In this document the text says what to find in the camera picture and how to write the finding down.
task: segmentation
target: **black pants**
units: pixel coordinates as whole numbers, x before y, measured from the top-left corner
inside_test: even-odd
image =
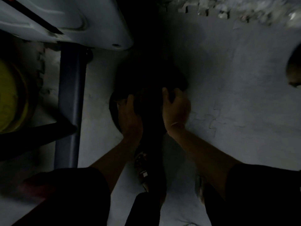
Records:
[[[229,220],[226,202],[211,186],[206,186],[204,199],[207,215],[212,226],[226,225]],[[160,208],[156,197],[145,192],[138,194],[125,226],[157,226],[160,222]]]

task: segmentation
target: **white floor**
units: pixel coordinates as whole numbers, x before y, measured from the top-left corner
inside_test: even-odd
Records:
[[[242,162],[300,170],[301,90],[288,85],[285,66],[301,32],[189,13],[163,13],[162,17],[175,64],[190,84],[187,94],[192,112],[187,128]],[[19,44],[18,48],[27,51],[30,46],[39,48],[40,44]],[[79,167],[93,163],[122,138],[111,120],[108,101],[117,65],[129,51],[94,49],[93,53],[86,74]],[[55,102],[60,54],[46,49],[45,56],[41,98],[44,103]],[[51,120],[38,108],[35,122]],[[23,177],[51,170],[53,151],[52,143],[37,153],[1,163],[1,187],[13,190]],[[160,225],[210,225],[194,193],[193,161],[168,136],[164,164],[168,194]],[[13,169],[9,173],[4,168]],[[10,176],[19,171],[26,173],[11,184]],[[124,225],[142,191],[129,162],[112,193],[108,225]],[[12,199],[15,193],[1,192],[2,226],[11,225],[34,206]]]

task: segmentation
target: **black shirt sleeve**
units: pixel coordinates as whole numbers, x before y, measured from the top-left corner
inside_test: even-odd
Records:
[[[238,164],[228,175],[226,202],[236,224],[300,225],[301,172]]]

